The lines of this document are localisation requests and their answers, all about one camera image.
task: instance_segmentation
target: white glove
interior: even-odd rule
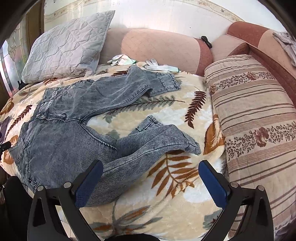
[[[147,70],[162,70],[162,71],[169,71],[169,72],[179,72],[177,67],[169,66],[169,65],[158,65],[158,62],[153,58],[151,61],[147,60],[145,65],[145,69]]]
[[[109,60],[107,63],[111,64],[111,66],[115,66],[115,65],[128,65],[128,64],[134,64],[136,62],[136,60],[133,60],[131,58],[129,58],[127,55],[125,54],[119,54],[114,56],[111,60]]]

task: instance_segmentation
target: metal screw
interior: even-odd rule
[[[43,190],[43,186],[39,186],[38,188],[37,188],[37,191],[42,191]]]
[[[261,185],[258,186],[258,189],[259,189],[260,191],[264,191],[264,187],[261,186]]]
[[[230,185],[231,185],[233,188],[237,188],[237,187],[239,186],[236,182],[231,182]]]
[[[64,188],[69,188],[72,184],[70,182],[67,182],[64,184]]]

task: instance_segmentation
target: floral blanket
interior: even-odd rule
[[[100,66],[97,75],[87,79],[126,74],[129,67]],[[198,174],[201,160],[207,159],[218,172],[222,172],[226,164],[218,116],[213,113],[204,77],[186,72],[174,75],[181,90],[153,98],[143,96],[129,106],[97,115],[87,123],[99,133],[121,138],[153,115],[164,125],[174,124],[192,136],[202,150],[199,156],[183,151],[166,153],[112,203],[81,208],[100,237],[146,233],[166,240],[193,239],[203,236],[221,212]],[[28,85],[15,94],[0,113],[3,141],[15,145],[22,124],[29,121],[46,88],[70,85],[82,79],[46,80]],[[19,175],[8,151],[3,153],[0,165],[10,175]],[[61,208],[57,209],[66,232],[73,236]]]

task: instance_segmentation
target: gray denim jeans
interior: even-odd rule
[[[23,124],[17,144],[9,150],[22,181],[33,191],[39,185],[60,187],[98,159],[103,175],[87,203],[95,206],[122,194],[165,152],[199,155],[194,139],[153,116],[119,140],[86,126],[92,116],[132,104],[145,93],[156,96],[179,89],[173,74],[144,71],[135,65],[126,75],[46,89],[33,117]]]

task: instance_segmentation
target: striped floral fabric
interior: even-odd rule
[[[296,216],[296,109],[275,77],[250,55],[205,69],[225,135],[230,181],[266,189],[275,231]],[[243,215],[238,214],[233,236]]]

